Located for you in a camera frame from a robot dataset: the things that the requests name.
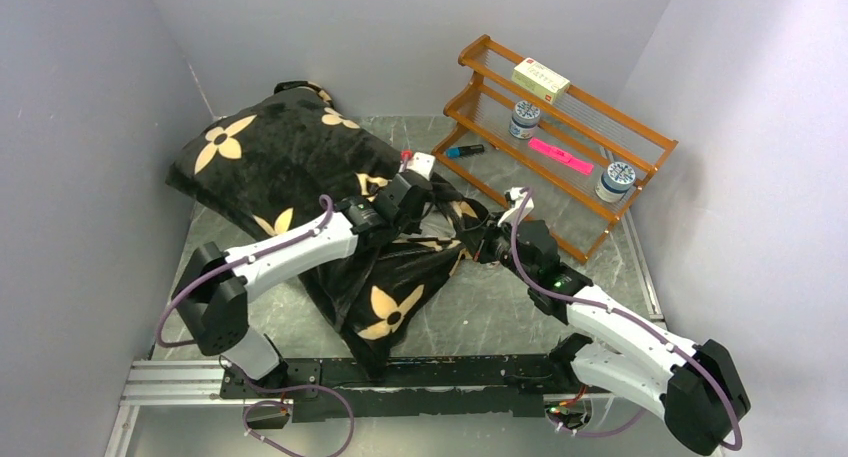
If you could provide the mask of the black pillowcase with beige flowers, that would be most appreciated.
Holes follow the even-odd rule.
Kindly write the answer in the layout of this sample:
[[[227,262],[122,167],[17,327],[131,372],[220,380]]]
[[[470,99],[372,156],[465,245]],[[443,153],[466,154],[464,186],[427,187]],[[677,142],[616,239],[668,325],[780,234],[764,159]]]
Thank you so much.
[[[344,117],[309,81],[284,81],[258,104],[221,118],[170,165],[168,186],[218,213],[255,240],[318,216],[320,197],[372,196],[397,173],[401,154]],[[451,204],[462,251],[474,253],[488,209],[463,196]]]

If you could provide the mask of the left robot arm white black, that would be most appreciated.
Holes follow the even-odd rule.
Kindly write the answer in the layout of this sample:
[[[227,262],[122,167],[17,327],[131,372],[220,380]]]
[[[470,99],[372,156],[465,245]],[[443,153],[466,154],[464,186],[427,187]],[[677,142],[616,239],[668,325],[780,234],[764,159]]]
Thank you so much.
[[[425,236],[422,220],[453,197],[449,184],[412,170],[372,196],[321,197],[318,216],[278,235],[229,249],[198,247],[167,311],[177,313],[188,343],[246,374],[261,397],[286,383],[285,360],[253,328],[250,305],[298,279],[371,379],[381,376],[407,321],[449,279],[462,244]]]

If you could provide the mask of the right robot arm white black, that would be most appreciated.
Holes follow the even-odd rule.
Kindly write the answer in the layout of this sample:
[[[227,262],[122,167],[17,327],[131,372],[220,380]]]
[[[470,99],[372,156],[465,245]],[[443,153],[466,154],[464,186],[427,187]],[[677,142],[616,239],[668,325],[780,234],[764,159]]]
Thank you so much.
[[[751,403],[729,350],[661,328],[565,264],[542,221],[487,221],[474,248],[519,278],[536,308],[574,329],[549,355],[561,391],[581,384],[626,399],[662,420],[688,450],[738,450]]]

